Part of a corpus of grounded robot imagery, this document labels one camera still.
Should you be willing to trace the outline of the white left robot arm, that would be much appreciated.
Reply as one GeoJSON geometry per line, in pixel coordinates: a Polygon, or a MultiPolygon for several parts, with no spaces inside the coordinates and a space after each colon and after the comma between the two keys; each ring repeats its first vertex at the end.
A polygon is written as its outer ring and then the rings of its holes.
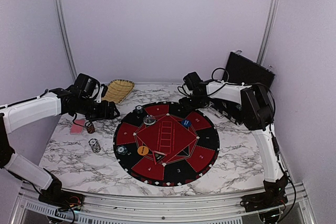
{"type": "Polygon", "coordinates": [[[57,187],[59,180],[16,153],[7,136],[25,125],[63,114],[81,114],[89,122],[115,119],[120,112],[114,102],[103,99],[107,89],[97,79],[81,73],[66,89],[47,90],[42,95],[1,106],[1,168],[46,190],[45,196],[54,205],[63,205],[67,198],[57,187]]]}

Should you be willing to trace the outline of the clear round dealer button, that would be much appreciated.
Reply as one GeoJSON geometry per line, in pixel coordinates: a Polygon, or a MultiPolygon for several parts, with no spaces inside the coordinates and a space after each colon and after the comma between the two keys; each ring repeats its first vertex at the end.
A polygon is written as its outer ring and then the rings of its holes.
{"type": "Polygon", "coordinates": [[[156,118],[153,115],[146,115],[143,118],[143,123],[147,126],[153,125],[156,122],[156,118]]]}

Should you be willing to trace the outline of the orange black chip stack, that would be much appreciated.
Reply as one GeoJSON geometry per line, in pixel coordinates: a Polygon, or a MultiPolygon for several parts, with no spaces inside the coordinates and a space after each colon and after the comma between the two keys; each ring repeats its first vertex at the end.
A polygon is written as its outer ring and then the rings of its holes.
{"type": "Polygon", "coordinates": [[[94,124],[90,121],[85,123],[85,128],[89,134],[93,134],[95,132],[94,124]]]}

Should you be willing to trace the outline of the blue round blind button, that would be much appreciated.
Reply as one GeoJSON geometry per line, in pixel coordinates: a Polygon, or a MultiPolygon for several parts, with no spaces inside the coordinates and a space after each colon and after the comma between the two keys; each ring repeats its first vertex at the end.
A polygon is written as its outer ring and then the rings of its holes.
{"type": "Polygon", "coordinates": [[[191,126],[191,122],[187,119],[184,119],[181,124],[184,126],[184,127],[190,127],[191,126]]]}

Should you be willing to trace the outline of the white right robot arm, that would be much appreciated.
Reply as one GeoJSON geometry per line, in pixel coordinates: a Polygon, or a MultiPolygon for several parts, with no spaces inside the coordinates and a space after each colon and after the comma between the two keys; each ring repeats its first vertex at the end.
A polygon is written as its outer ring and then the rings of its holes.
{"type": "Polygon", "coordinates": [[[288,183],[275,136],[275,103],[265,85],[214,79],[203,81],[194,72],[184,77],[183,81],[179,91],[185,95],[180,99],[185,107],[198,109],[211,106],[223,117],[244,125],[252,132],[264,167],[265,186],[288,183]]]}

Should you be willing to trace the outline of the black triangular button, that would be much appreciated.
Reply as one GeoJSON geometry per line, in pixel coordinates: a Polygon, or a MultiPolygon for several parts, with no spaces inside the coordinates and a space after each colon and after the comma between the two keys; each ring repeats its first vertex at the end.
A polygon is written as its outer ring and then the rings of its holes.
{"type": "Polygon", "coordinates": [[[153,159],[154,163],[157,164],[160,160],[162,160],[166,156],[165,153],[154,151],[153,152],[153,159]]]}

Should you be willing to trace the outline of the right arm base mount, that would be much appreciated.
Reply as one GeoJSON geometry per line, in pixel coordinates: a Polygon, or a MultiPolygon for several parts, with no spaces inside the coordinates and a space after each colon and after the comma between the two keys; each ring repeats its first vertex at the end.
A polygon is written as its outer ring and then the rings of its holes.
{"type": "Polygon", "coordinates": [[[264,180],[263,185],[264,192],[242,196],[240,205],[245,208],[246,212],[280,206],[288,202],[285,195],[285,187],[288,185],[288,177],[286,175],[283,175],[275,182],[264,180]]]}

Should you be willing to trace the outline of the orange round blind button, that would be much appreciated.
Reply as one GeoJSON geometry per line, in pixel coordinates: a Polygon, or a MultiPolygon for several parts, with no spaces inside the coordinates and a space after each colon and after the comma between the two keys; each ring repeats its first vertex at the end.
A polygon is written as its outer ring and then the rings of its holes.
{"type": "Polygon", "coordinates": [[[145,145],[142,145],[138,148],[137,153],[141,156],[146,156],[149,153],[149,148],[145,145]]]}

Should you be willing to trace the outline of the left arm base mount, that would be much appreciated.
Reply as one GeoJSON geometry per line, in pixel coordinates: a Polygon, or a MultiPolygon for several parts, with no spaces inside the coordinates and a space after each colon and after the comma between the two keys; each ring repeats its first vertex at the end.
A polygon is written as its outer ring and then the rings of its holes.
{"type": "Polygon", "coordinates": [[[69,208],[72,210],[80,210],[84,196],[82,194],[64,191],[61,181],[53,174],[50,175],[53,180],[46,190],[40,190],[38,200],[46,204],[58,206],[61,210],[67,210],[69,208]]]}

